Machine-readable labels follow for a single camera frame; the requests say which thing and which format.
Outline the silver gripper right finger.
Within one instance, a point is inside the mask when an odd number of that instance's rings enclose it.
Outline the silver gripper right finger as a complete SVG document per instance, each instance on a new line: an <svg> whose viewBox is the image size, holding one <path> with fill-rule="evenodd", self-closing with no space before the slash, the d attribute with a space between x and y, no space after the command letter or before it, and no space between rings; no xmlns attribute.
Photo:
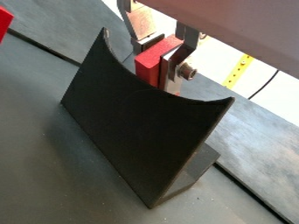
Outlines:
<svg viewBox="0 0 299 224"><path fill-rule="evenodd" d="M176 22L175 37L182 43L160 56L159 88L174 95L182 91L183 80L190 81L198 70L187 62L198 47L200 32Z"/></svg>

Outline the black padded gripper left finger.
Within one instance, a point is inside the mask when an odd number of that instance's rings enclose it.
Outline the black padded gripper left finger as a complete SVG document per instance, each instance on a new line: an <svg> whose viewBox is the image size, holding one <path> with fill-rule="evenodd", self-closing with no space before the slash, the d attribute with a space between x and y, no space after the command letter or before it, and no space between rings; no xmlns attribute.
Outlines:
<svg viewBox="0 0 299 224"><path fill-rule="evenodd" d="M131 36L134 53L139 54L164 39L156 30L152 9L136 0L116 0L116 6Z"/></svg>

